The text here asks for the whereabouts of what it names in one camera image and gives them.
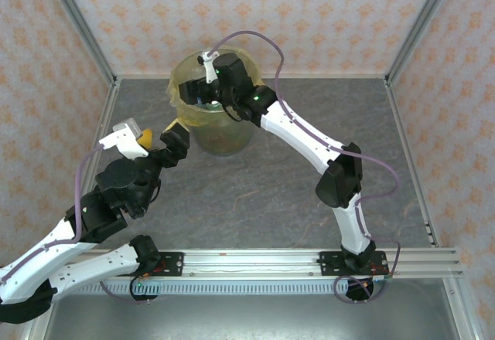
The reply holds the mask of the aluminium frame bar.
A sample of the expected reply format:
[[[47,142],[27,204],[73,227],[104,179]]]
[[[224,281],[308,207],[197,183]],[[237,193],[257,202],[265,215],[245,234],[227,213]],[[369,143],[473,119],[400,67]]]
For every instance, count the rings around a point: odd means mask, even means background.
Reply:
[[[22,326],[20,340],[44,340],[47,330],[50,326],[54,308],[55,307],[51,307],[44,314],[31,321],[26,322]]]
[[[459,277],[444,278],[443,285],[459,340],[483,340],[466,280]]]

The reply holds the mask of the mesh waste bin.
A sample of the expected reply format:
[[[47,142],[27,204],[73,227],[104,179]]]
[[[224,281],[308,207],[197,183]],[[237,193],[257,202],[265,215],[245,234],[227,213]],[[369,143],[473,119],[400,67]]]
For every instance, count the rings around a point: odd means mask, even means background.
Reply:
[[[244,149],[250,142],[254,125],[241,120],[231,107],[222,107],[234,124],[224,126],[188,127],[197,144],[208,153],[229,156]]]

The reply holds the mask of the aluminium corner post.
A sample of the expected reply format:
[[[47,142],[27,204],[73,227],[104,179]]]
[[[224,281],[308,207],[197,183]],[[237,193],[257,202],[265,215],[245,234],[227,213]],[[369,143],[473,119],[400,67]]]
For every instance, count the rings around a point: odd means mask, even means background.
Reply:
[[[84,14],[77,4],[76,0],[60,0],[61,4],[68,14],[71,22],[81,37],[83,43],[87,47],[90,55],[94,59],[97,68],[101,72],[102,76],[109,84],[114,85],[117,80],[117,75],[108,62],[108,59],[104,55],[94,33],[92,32]]]
[[[440,6],[442,0],[425,0],[418,16],[415,18],[410,31],[402,43],[390,69],[384,75],[384,82],[387,87],[391,87],[398,78],[405,64],[415,50],[422,34],[432,20],[433,15]]]

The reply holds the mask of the grey metal base panel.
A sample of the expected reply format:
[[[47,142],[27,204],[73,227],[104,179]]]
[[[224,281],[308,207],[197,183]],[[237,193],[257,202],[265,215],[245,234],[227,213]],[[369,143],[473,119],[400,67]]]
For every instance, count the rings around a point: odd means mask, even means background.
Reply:
[[[326,295],[106,296],[57,304],[44,340],[459,340],[450,314],[419,296],[350,305]]]

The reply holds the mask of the thin aluminium wall strip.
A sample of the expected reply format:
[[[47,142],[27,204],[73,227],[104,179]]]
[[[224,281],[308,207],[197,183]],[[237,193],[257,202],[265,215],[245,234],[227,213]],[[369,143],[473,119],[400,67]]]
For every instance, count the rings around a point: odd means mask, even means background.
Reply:
[[[119,74],[116,80],[168,80],[169,73],[162,74]],[[380,73],[281,73],[281,79],[350,79],[350,80],[383,80]]]

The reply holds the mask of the yellow plastic bin liner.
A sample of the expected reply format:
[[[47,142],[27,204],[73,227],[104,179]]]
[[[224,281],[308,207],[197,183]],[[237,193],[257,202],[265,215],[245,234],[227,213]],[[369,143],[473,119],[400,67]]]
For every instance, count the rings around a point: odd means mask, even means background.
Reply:
[[[264,84],[259,66],[254,57],[247,50],[226,45],[221,46],[218,52],[220,55],[235,53],[243,61],[246,71],[253,80],[253,83],[255,85]],[[166,89],[166,94],[170,99],[170,103],[176,109],[176,115],[179,121],[190,128],[234,124],[234,121],[225,114],[224,110],[208,112],[198,109],[196,105],[185,104],[180,99],[178,86],[181,83],[205,77],[205,69],[197,61],[197,57],[201,53],[201,51],[197,51],[192,55],[189,55],[172,70],[169,78],[169,85]]]

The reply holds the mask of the aluminium side rail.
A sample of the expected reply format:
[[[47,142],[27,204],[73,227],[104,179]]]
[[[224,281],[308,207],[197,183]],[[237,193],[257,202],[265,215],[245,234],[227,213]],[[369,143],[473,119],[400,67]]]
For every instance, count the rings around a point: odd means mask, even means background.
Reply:
[[[392,90],[391,82],[387,79],[387,76],[384,77],[384,87],[387,92],[387,97],[391,105],[392,113],[394,115],[395,123],[398,128],[398,134],[401,139],[402,147],[405,152],[405,158],[408,163],[409,172],[411,174],[411,180],[415,188],[415,193],[418,198],[418,204],[420,210],[422,212],[422,217],[425,224],[425,230],[428,234],[428,240],[430,245],[434,248],[442,247],[442,241],[439,236],[438,230],[436,228],[435,220],[432,218],[432,214],[430,213],[430,207],[428,204],[427,197],[425,196],[424,190],[422,188],[422,184],[418,177],[418,172],[415,166],[415,162],[411,152],[411,146],[408,142],[405,126],[402,122],[398,104],[394,96],[394,92]]]
[[[82,211],[81,198],[84,190],[88,190],[94,181],[97,165],[100,158],[100,153],[103,151],[102,145],[98,143],[108,131],[110,119],[114,110],[115,100],[118,95],[120,82],[115,81],[114,85],[109,86],[108,95],[101,108],[99,121],[97,122],[96,131],[91,142],[90,150],[86,153],[80,164],[77,166],[74,179],[74,211],[75,211],[75,232],[72,239],[59,240],[58,244],[76,244],[80,241],[82,234]]]

